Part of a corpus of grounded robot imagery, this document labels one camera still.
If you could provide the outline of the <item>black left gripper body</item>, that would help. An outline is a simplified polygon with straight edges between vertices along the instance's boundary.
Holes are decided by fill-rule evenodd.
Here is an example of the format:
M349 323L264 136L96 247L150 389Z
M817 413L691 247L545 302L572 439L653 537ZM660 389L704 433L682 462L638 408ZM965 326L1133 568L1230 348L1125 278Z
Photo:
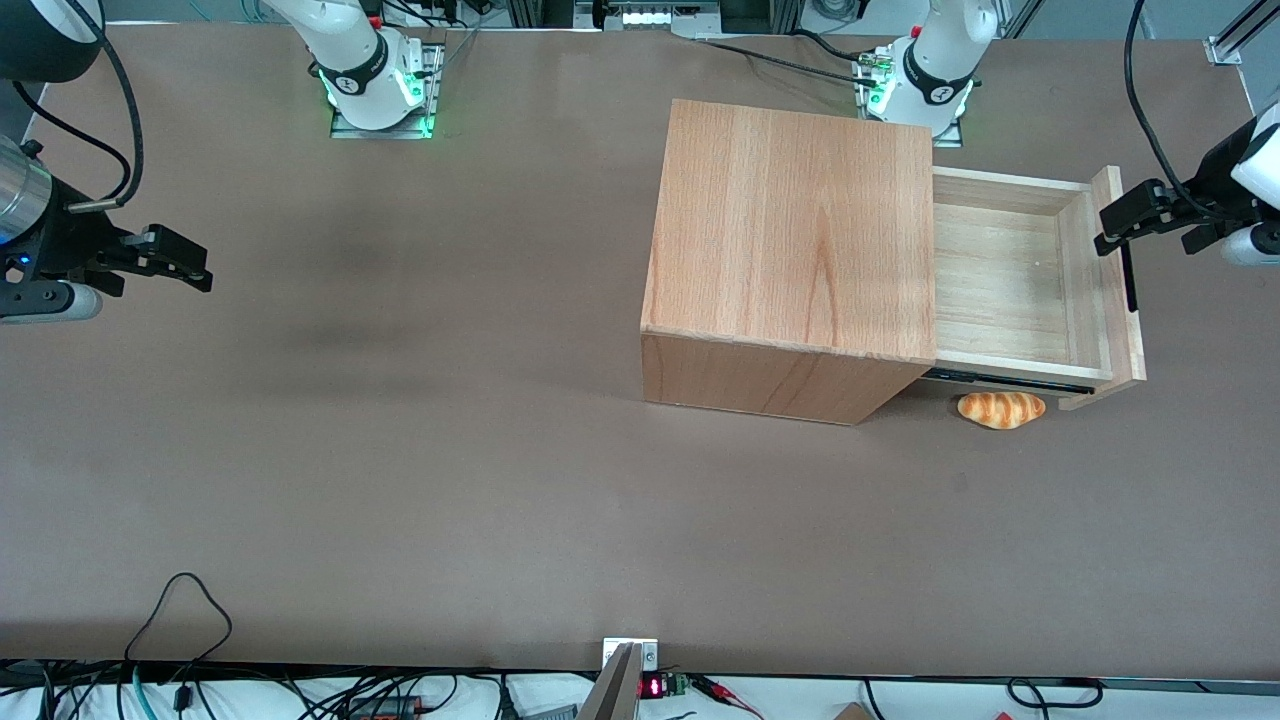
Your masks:
M1211 149L1192 179L1190 196L1175 209L1190 229L1185 251L1261 251L1263 249L1263 122L1249 120Z

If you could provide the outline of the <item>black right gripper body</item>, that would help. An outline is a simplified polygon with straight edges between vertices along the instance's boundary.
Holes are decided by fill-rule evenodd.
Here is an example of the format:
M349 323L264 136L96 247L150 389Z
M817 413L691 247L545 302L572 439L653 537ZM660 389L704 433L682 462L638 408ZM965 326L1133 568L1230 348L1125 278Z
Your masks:
M67 210L67 204L86 199L77 190L52 191L40 219L3 245L3 272L19 268L31 279L69 281L120 297L125 281L113 272L113 263L136 259L124 245L132 232L114 225L104 211Z

